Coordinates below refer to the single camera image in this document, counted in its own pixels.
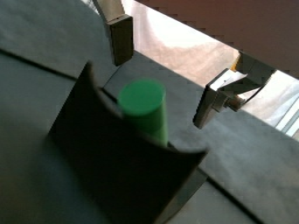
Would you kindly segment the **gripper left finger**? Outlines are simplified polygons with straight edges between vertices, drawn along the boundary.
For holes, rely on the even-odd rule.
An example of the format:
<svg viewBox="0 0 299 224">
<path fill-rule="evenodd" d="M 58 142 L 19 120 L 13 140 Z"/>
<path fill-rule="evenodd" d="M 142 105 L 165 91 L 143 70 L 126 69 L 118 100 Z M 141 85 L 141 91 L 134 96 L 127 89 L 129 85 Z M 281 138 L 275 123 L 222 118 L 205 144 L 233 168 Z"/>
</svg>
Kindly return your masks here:
<svg viewBox="0 0 299 224">
<path fill-rule="evenodd" d="M 93 0 L 105 20 L 115 66 L 134 56 L 134 18 L 126 14 L 122 0 Z"/>
</svg>

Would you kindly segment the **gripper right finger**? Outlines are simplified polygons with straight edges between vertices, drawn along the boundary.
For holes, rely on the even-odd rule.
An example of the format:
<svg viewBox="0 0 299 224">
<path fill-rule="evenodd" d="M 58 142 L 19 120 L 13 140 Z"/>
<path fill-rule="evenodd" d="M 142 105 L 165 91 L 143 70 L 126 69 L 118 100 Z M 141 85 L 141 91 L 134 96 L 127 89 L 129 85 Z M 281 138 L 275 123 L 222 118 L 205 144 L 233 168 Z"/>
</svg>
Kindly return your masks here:
<svg viewBox="0 0 299 224">
<path fill-rule="evenodd" d="M 206 85 L 193 118 L 194 125 L 202 129 L 225 108 L 238 112 L 267 85 L 275 71 L 242 52 L 231 68 L 226 68 Z"/>
</svg>

